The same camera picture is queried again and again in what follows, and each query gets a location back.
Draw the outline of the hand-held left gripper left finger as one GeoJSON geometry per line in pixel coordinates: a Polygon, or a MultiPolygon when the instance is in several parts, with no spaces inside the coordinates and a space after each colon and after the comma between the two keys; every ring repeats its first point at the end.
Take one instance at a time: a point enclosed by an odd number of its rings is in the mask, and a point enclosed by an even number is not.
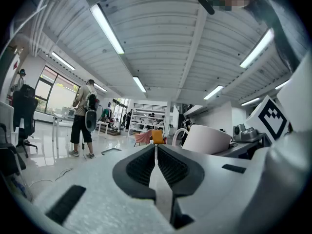
{"type": "Polygon", "coordinates": [[[136,199],[125,194],[113,180],[113,167],[144,146],[99,155],[58,179],[35,200],[47,213],[72,186],[86,189],[66,218],[64,228],[77,234],[169,234],[172,225],[151,199],[136,199]]]}

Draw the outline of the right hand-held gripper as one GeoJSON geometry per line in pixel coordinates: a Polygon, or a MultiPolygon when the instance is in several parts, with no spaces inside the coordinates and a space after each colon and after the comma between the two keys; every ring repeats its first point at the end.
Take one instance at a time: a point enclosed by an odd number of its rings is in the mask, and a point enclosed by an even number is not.
{"type": "MultiPolygon", "coordinates": [[[[251,115],[246,119],[245,124],[252,127],[260,134],[266,134],[267,139],[274,144],[280,137],[288,132],[290,121],[285,116],[283,109],[279,107],[271,97],[266,96],[255,108],[251,115]]],[[[214,154],[215,156],[238,158],[246,153],[254,143],[230,144],[230,148],[214,154]]]]}

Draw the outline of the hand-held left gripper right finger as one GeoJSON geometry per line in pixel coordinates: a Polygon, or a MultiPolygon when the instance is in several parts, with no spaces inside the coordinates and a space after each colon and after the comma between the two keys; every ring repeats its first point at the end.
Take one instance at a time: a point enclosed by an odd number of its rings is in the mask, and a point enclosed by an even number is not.
{"type": "Polygon", "coordinates": [[[172,191],[171,220],[159,217],[158,229],[236,229],[247,196],[234,189],[250,160],[206,155],[158,145],[158,167],[172,191]]]}

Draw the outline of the white cup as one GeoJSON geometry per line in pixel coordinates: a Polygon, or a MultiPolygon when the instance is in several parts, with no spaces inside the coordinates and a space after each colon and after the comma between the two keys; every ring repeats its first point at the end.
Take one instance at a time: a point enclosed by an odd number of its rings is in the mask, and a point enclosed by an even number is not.
{"type": "Polygon", "coordinates": [[[177,136],[181,132],[187,134],[182,149],[192,152],[217,154],[226,151],[231,142],[231,136],[223,131],[203,125],[193,125],[190,131],[184,128],[178,129],[174,135],[172,146],[176,147],[177,136]]]}

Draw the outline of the orange chair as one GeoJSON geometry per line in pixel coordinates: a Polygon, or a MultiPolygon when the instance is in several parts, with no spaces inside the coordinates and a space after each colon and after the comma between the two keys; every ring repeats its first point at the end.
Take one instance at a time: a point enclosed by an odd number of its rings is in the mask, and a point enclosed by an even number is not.
{"type": "Polygon", "coordinates": [[[152,139],[154,144],[163,144],[164,139],[161,130],[152,130],[152,139]]]}

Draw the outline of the pink cloth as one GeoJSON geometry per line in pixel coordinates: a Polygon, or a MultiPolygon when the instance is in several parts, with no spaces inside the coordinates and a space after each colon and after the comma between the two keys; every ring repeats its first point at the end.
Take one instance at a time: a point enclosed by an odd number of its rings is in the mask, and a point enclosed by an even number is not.
{"type": "Polygon", "coordinates": [[[134,134],[135,141],[137,144],[149,144],[152,137],[152,130],[148,130],[146,132],[136,133],[134,134]]]}

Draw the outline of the white work table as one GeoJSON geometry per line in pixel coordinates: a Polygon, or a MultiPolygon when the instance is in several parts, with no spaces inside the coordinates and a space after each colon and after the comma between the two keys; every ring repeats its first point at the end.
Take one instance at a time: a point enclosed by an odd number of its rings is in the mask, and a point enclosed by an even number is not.
{"type": "Polygon", "coordinates": [[[53,113],[52,120],[52,141],[56,143],[56,148],[59,149],[59,127],[60,122],[65,121],[65,126],[71,126],[70,122],[73,122],[73,118],[64,117],[62,114],[53,113]]]}

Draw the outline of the white storage shelf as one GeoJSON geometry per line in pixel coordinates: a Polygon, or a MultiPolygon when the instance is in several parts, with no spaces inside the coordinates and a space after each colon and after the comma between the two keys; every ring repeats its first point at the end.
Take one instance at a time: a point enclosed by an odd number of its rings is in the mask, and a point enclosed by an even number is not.
{"type": "Polygon", "coordinates": [[[127,137],[145,133],[148,130],[161,130],[162,136],[164,136],[165,116],[165,111],[134,108],[127,137]]]}

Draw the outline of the black office chair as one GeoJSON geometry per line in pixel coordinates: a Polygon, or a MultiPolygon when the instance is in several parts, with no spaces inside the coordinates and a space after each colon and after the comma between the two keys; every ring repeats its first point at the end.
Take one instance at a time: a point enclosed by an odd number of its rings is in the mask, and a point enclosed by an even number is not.
{"type": "Polygon", "coordinates": [[[18,143],[16,147],[21,146],[24,149],[25,156],[28,158],[28,153],[25,146],[38,148],[36,145],[30,144],[28,137],[35,131],[34,113],[38,105],[38,100],[35,97],[35,89],[27,84],[22,85],[21,89],[13,93],[12,106],[13,128],[18,127],[18,143]]]}
{"type": "Polygon", "coordinates": [[[0,171],[4,176],[13,174],[22,176],[22,170],[26,169],[26,165],[7,137],[6,126],[0,123],[0,171]]]}

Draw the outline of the dark framed window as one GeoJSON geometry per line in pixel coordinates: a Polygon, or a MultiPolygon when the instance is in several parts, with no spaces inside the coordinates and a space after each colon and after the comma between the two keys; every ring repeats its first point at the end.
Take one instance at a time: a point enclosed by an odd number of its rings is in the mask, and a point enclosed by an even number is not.
{"type": "Polygon", "coordinates": [[[45,66],[35,88],[36,111],[52,115],[72,108],[80,86],[45,66]]]}

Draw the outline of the white plastic chair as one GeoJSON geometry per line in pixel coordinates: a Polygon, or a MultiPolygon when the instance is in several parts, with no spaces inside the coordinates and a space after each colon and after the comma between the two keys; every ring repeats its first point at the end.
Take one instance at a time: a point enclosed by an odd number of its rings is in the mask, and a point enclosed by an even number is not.
{"type": "Polygon", "coordinates": [[[5,137],[8,143],[17,146],[19,127],[14,127],[13,124],[14,108],[6,103],[0,101],[0,123],[6,126],[6,133],[0,126],[0,143],[5,143],[5,137]]]}

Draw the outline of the black head-mounted device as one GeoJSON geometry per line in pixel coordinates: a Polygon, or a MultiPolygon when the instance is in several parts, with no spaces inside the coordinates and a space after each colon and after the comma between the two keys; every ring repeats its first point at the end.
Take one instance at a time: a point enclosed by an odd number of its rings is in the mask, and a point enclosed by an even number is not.
{"type": "Polygon", "coordinates": [[[198,0],[198,2],[202,5],[202,7],[208,12],[209,15],[214,15],[215,10],[211,6],[208,0],[198,0]]]}

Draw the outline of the group of ceiling strip lights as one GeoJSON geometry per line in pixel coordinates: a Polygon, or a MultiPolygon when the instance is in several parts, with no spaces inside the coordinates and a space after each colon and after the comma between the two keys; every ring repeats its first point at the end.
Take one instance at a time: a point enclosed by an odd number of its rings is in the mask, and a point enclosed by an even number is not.
{"type": "Polygon", "coordinates": [[[266,26],[243,13],[209,16],[195,0],[59,5],[44,34],[52,57],[127,98],[241,100],[289,75],[266,26]]]}

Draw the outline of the white ceiling pipes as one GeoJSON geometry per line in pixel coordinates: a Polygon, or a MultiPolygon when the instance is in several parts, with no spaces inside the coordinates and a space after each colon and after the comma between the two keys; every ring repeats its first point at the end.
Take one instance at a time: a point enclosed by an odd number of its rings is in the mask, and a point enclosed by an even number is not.
{"type": "Polygon", "coordinates": [[[34,16],[30,34],[30,54],[36,56],[39,50],[39,42],[43,32],[43,27],[54,6],[55,0],[40,0],[37,6],[39,10],[34,16]]]}

